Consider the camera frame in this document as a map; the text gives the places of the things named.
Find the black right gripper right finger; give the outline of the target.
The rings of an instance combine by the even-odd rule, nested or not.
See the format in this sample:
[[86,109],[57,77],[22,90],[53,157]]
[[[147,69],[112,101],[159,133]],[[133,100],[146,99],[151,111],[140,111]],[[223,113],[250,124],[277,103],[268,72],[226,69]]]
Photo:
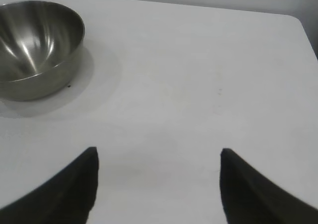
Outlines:
[[280,188],[232,149],[221,152],[220,194],[229,224],[316,224],[316,208]]

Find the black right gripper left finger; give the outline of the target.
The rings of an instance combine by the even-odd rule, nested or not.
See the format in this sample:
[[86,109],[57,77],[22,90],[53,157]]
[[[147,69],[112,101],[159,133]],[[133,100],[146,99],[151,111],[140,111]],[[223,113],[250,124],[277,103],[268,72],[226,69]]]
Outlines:
[[2,224],[84,224],[98,188],[99,158],[87,148],[48,181],[1,208]]

